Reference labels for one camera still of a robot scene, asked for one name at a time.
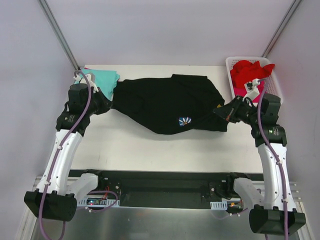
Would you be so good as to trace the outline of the black t-shirt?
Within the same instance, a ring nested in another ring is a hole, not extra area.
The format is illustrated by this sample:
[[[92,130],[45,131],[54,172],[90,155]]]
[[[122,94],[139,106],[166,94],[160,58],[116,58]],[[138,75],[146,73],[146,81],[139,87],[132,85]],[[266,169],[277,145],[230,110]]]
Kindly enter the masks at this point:
[[[125,79],[113,90],[115,110],[161,135],[226,132],[228,122],[213,112],[224,103],[215,85],[200,75]]]

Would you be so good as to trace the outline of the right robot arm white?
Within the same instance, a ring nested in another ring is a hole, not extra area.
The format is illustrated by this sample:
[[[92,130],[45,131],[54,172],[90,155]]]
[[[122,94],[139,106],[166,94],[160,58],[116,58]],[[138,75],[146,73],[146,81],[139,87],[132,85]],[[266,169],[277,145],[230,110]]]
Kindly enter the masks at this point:
[[[263,170],[264,193],[243,173],[232,173],[225,184],[230,197],[239,196],[249,211],[253,233],[289,236],[306,224],[298,212],[287,171],[287,136],[280,126],[278,113],[281,99],[266,93],[257,105],[248,97],[236,96],[230,103],[213,112],[229,123],[243,122],[251,127]]]

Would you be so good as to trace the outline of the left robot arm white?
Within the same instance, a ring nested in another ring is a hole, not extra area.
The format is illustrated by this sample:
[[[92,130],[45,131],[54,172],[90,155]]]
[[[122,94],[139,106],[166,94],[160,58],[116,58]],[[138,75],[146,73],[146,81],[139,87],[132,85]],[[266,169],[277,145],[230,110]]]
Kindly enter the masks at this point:
[[[99,195],[106,183],[92,170],[86,170],[74,183],[68,177],[76,150],[92,115],[109,111],[112,102],[94,83],[76,83],[68,90],[68,101],[56,121],[53,149],[44,174],[34,191],[27,191],[24,202],[37,218],[69,222],[78,202],[90,191]]]

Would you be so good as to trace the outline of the magenta t-shirt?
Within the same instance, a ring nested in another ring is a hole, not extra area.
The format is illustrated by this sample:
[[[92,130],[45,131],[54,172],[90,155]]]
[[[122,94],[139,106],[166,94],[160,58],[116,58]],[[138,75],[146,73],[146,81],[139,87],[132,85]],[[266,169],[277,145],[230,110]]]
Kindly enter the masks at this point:
[[[260,85],[257,86],[257,88],[259,90],[259,95],[252,101],[253,103],[258,103],[259,102],[261,93],[264,90],[265,85],[266,85],[265,81],[262,81],[260,83]],[[245,88],[237,88],[237,87],[233,86],[233,91],[234,91],[234,95],[235,96],[239,95],[239,96],[244,97],[247,94],[247,91],[246,91]]]

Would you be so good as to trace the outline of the folded teal t-shirt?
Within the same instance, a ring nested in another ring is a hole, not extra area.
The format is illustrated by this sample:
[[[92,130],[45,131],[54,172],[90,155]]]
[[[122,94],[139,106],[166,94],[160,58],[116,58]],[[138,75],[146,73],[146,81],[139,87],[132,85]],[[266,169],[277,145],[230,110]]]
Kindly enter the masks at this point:
[[[97,70],[87,69],[77,70],[74,72],[74,83],[84,84],[85,89],[88,84],[85,77],[89,81],[89,85],[93,87],[93,92],[101,92],[108,100],[113,99],[114,89],[117,86],[120,75],[114,70]]]

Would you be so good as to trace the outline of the white plastic basket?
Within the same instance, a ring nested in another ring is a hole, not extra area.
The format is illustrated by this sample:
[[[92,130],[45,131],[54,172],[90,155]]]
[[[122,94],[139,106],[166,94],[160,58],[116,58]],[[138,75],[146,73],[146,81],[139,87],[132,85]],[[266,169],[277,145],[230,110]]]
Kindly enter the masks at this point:
[[[245,84],[254,79],[265,80],[258,85],[261,92],[266,89],[269,94],[276,95],[283,102],[282,92],[275,73],[275,64],[265,57],[232,56],[225,60],[231,95],[244,96],[247,91]]]

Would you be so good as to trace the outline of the red t-shirt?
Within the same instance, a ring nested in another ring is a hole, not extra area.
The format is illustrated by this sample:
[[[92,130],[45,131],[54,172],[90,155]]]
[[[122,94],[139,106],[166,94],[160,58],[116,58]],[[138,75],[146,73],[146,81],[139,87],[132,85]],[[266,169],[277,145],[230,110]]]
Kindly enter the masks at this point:
[[[245,88],[245,84],[254,79],[264,79],[271,75],[275,64],[270,63],[263,67],[259,61],[254,63],[248,60],[238,61],[230,70],[230,76],[233,86],[236,88]]]

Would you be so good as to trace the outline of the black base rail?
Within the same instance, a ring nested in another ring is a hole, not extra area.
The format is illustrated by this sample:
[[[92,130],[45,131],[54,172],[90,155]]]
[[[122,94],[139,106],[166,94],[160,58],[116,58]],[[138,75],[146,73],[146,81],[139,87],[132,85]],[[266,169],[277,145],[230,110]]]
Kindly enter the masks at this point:
[[[84,173],[98,175],[97,195],[118,199],[121,207],[209,209],[211,202],[238,198],[231,184],[235,177],[263,181],[261,173],[165,172],[72,169],[69,177]]]

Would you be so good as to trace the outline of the right aluminium frame post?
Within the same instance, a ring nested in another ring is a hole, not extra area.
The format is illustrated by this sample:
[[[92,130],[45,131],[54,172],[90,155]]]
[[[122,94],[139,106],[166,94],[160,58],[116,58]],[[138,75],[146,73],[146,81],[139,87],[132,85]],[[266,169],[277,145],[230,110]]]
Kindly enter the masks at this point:
[[[285,32],[287,26],[289,25],[290,21],[294,17],[295,13],[299,9],[300,5],[304,2],[304,0],[293,0],[288,9],[286,10],[283,18],[279,22],[279,25],[275,29],[272,37],[270,38],[268,44],[266,45],[261,58],[268,58],[268,56],[271,54],[273,49],[275,48],[277,42],[281,38],[282,34]]]

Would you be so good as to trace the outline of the aluminium frame post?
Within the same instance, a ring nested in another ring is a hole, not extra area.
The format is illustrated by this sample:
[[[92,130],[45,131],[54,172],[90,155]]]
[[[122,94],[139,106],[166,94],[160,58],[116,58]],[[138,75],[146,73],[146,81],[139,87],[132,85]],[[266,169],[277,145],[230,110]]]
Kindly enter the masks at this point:
[[[288,9],[286,10],[283,18],[279,22],[279,25],[275,29],[272,37],[270,38],[268,44],[266,45],[261,58],[268,58],[268,56],[271,54],[273,49],[275,48],[277,42],[281,38],[282,34],[285,32],[287,26],[289,25],[290,21],[294,17],[295,13],[299,9],[300,5],[304,2],[304,0],[293,0]]]
[[[74,70],[79,70],[80,66],[59,26],[59,23],[54,16],[54,13],[51,10],[51,7],[47,0],[37,0],[40,8],[42,9],[47,21],[49,22],[51,29],[53,30],[62,50],[64,51],[67,59],[69,60],[70,64],[72,65]]]

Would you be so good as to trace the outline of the left aluminium frame post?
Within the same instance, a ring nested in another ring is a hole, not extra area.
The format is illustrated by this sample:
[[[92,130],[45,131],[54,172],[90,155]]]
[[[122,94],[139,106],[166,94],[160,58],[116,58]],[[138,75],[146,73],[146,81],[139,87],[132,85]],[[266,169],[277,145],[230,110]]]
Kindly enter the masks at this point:
[[[74,70],[79,70],[80,66],[59,26],[59,23],[54,16],[54,13],[51,10],[51,7],[47,0],[37,0],[40,8],[42,9],[47,21],[49,22],[51,29],[53,30],[62,50],[64,51],[67,59],[69,60],[70,64],[72,65]]]

